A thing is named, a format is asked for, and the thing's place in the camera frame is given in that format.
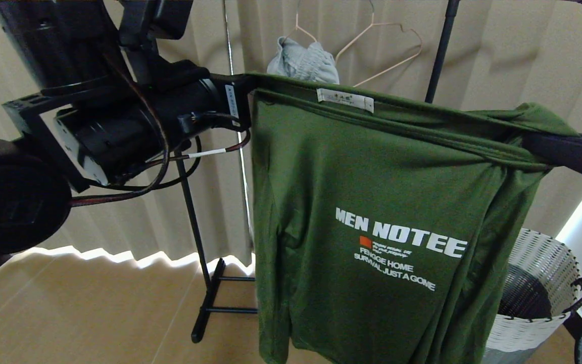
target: white sticker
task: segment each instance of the white sticker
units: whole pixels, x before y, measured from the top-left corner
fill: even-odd
[[[230,114],[236,118],[239,118],[239,112],[237,110],[237,99],[235,97],[235,88],[232,85],[226,85],[226,98],[228,99],[228,108],[230,109]],[[233,120],[233,126],[239,126],[239,123]]]
[[[337,104],[353,106],[374,113],[374,99],[353,93],[338,92],[337,90],[318,89],[318,102],[329,101]]]

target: light under curtain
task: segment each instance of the light under curtain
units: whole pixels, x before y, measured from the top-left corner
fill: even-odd
[[[105,3],[112,18],[119,21],[122,7],[112,0]],[[183,39],[159,41],[164,58],[187,58],[211,72],[229,74],[222,3],[194,2]],[[277,38],[293,30],[298,2],[225,3],[234,72],[266,71]],[[374,6],[377,21],[414,28],[423,38],[423,51],[361,88],[422,101],[446,1],[376,0]],[[365,1],[302,0],[299,20],[326,51],[335,54],[369,25],[370,14],[370,4]],[[294,40],[304,46],[311,42],[299,34],[294,34]],[[341,83],[354,85],[413,55],[417,45],[414,35],[398,28],[371,29],[340,58]],[[0,29],[0,104],[37,91]],[[434,103],[474,110],[512,109],[529,101],[544,104],[582,132],[582,6],[555,0],[462,0]],[[49,124],[51,117],[45,118]],[[0,138],[17,135],[0,107]],[[202,139],[204,149],[210,149],[233,145],[236,136],[230,131],[211,131]],[[250,180],[250,149],[244,153]],[[174,175],[171,166],[166,179]],[[146,184],[152,177],[146,173],[135,183]],[[249,265],[252,247],[239,154],[202,159],[190,183],[208,260],[233,254]],[[582,175],[556,168],[543,179],[525,228],[557,235],[581,199]],[[82,252],[102,247],[111,254],[131,251],[136,259],[164,251],[176,260],[194,252],[178,187],[120,203],[73,209],[63,228],[41,246],[74,246]]]

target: tile grout line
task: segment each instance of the tile grout line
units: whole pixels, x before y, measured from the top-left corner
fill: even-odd
[[[163,338],[161,339],[161,342],[159,343],[159,348],[157,348],[157,351],[154,353],[154,357],[152,359],[151,364],[154,364],[157,361],[157,357],[159,357],[159,352],[160,352],[161,348],[163,347],[163,343],[166,341],[166,337],[168,337],[168,334],[169,334],[170,330],[172,329],[172,325],[174,325],[174,321],[176,320],[176,316],[178,315],[179,311],[181,310],[181,306],[183,305],[183,302],[185,301],[185,298],[187,297],[188,292],[190,292],[190,288],[192,287],[192,282],[194,282],[194,280],[197,278],[197,275],[199,275],[199,271],[201,271],[201,266],[197,267],[197,271],[195,271],[194,276],[192,276],[190,283],[187,285],[187,289],[185,290],[185,293],[183,293],[181,300],[178,302],[178,306],[176,307],[176,311],[175,311],[174,315],[172,315],[172,320],[170,321],[170,323],[168,325],[168,329],[166,329],[165,333],[163,334]]]
[[[53,264],[53,262],[55,262],[55,259],[56,258],[53,257],[53,259],[49,263],[46,264],[46,267],[42,268],[39,272],[37,272],[37,274],[35,274],[31,279],[29,279],[26,282],[26,284],[24,284],[24,286],[22,288],[19,288],[19,290],[14,295],[12,295],[8,300],[6,300],[6,302],[4,304],[2,304],[2,306],[0,307],[0,312],[2,311],[2,309],[4,309],[10,303],[10,301],[12,299],[14,299],[15,297],[17,297],[20,292],[22,292],[23,290],[25,290],[26,287],[28,287],[28,285],[35,280],[35,278],[37,278],[40,274],[42,274],[42,272],[44,272],[44,270],[46,270],[46,268],[48,268],[49,265]]]

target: green shirt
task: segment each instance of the green shirt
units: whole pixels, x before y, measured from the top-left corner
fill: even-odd
[[[462,112],[258,77],[261,356],[286,362],[291,337],[339,364],[480,362],[511,247],[552,168],[522,134],[575,131],[536,104]]]

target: robotic arm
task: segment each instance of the robotic arm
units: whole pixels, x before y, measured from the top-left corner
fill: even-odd
[[[120,3],[116,29],[102,0],[0,0],[3,30],[41,88],[3,105],[22,137],[0,140],[0,254],[46,240],[71,207],[159,188],[169,161],[189,157],[170,152],[189,148],[203,131],[246,131],[245,142],[228,151],[248,142],[251,76],[211,74],[189,60],[159,56],[156,39],[183,36],[192,0]],[[40,117],[58,108],[54,123],[64,148]],[[95,181],[79,173],[65,150]],[[90,185],[123,189],[152,166],[160,166],[157,178],[136,191],[71,196]]]

